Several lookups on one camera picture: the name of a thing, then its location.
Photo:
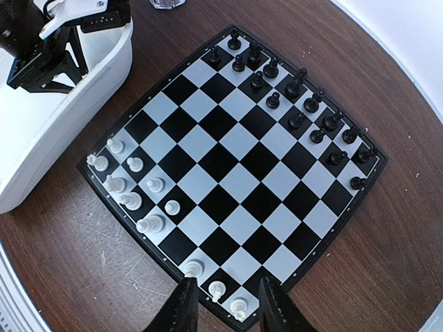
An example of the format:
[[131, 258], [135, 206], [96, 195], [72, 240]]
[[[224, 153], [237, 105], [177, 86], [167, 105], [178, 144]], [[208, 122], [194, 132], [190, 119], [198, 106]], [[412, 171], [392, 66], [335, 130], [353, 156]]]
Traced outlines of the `white chess queen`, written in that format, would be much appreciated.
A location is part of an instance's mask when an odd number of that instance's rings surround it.
[[165, 220], [161, 215], [152, 214], [136, 222], [136, 229], [139, 233], [158, 233], [162, 231]]

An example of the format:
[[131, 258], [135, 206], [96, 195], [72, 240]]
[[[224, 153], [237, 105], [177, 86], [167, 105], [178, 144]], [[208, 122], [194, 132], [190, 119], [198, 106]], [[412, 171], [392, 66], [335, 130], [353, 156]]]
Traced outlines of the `white chess piece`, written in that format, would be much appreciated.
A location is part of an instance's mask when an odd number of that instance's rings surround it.
[[89, 154], [87, 156], [87, 164], [94, 167], [98, 172], [104, 172], [109, 166], [109, 161], [105, 156]]
[[123, 193], [126, 189], [126, 180], [121, 177], [113, 177], [112, 175], [107, 175], [103, 187], [108, 192], [115, 192], [115, 193]]

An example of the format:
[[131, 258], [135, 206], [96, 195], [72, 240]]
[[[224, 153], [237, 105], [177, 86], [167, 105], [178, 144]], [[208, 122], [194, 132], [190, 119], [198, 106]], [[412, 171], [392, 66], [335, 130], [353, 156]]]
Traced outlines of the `white chess rook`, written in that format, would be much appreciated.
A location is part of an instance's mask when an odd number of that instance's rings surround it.
[[232, 316], [240, 322], [243, 322], [246, 319], [247, 308], [248, 302], [242, 297], [237, 297], [230, 303], [230, 311]]

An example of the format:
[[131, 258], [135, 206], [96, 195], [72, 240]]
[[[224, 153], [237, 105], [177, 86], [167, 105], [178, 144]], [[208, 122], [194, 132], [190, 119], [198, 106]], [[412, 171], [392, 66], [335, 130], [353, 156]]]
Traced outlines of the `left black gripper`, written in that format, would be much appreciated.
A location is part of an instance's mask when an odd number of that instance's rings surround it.
[[88, 72], [77, 28], [62, 26], [36, 45], [30, 55], [14, 60], [6, 83], [29, 93], [68, 94], [73, 88], [55, 82], [54, 77], [64, 73], [78, 84]]

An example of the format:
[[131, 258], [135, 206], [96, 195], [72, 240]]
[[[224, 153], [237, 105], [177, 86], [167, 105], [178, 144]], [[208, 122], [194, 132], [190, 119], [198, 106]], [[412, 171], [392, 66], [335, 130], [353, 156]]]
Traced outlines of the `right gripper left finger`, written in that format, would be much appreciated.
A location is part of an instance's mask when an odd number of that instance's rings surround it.
[[195, 277], [184, 277], [145, 332], [197, 331], [199, 289]]

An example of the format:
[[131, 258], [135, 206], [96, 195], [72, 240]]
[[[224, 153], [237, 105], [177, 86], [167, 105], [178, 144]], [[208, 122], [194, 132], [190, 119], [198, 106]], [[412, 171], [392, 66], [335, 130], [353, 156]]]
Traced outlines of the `white chess pawn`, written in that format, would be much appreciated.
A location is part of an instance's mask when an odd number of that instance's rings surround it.
[[181, 206], [178, 201], [169, 200], [165, 204], [165, 212], [169, 215], [177, 215], [180, 212]]
[[154, 193], [161, 192], [164, 188], [165, 182], [162, 178], [152, 177], [147, 179], [146, 186], [147, 188]]
[[208, 287], [208, 292], [212, 297], [212, 302], [217, 303], [219, 299], [225, 294], [226, 285], [224, 282], [221, 281], [213, 281]]
[[143, 160], [138, 157], [129, 157], [126, 162], [129, 169], [134, 173], [140, 172], [144, 167]]
[[115, 138], [109, 138], [107, 140], [107, 148], [114, 155], [122, 154], [125, 151], [125, 142]]

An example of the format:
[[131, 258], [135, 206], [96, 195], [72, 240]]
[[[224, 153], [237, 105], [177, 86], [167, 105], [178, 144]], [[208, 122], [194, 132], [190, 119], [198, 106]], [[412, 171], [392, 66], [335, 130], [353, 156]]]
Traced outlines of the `white chess bishop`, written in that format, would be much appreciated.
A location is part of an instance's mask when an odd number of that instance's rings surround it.
[[121, 194], [118, 202], [128, 210], [135, 211], [142, 206], [143, 200], [137, 192], [130, 192], [128, 194]]

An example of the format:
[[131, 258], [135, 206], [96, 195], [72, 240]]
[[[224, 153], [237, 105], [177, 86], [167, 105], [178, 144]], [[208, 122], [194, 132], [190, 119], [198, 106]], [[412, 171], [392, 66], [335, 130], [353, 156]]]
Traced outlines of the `white chess knight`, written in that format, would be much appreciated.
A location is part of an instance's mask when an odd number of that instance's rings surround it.
[[200, 277], [204, 272], [204, 263], [198, 259], [188, 261], [184, 266], [184, 277]]

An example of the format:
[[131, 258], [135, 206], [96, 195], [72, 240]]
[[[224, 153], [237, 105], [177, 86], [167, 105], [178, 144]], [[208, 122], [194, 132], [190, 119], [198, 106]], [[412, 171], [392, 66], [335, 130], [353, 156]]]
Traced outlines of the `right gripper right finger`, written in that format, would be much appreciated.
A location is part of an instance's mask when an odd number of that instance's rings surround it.
[[261, 278], [259, 303], [261, 331], [317, 332], [276, 279]]

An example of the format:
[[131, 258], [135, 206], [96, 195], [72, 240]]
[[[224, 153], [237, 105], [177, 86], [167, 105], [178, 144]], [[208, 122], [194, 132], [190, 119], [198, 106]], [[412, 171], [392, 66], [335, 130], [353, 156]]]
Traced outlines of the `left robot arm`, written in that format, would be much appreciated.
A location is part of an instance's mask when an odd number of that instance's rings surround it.
[[7, 85], [29, 93], [65, 93], [73, 88], [56, 82], [66, 74], [78, 84], [89, 70], [77, 28], [62, 26], [45, 39], [39, 33], [48, 18], [32, 1], [1, 2], [1, 48], [14, 57]]

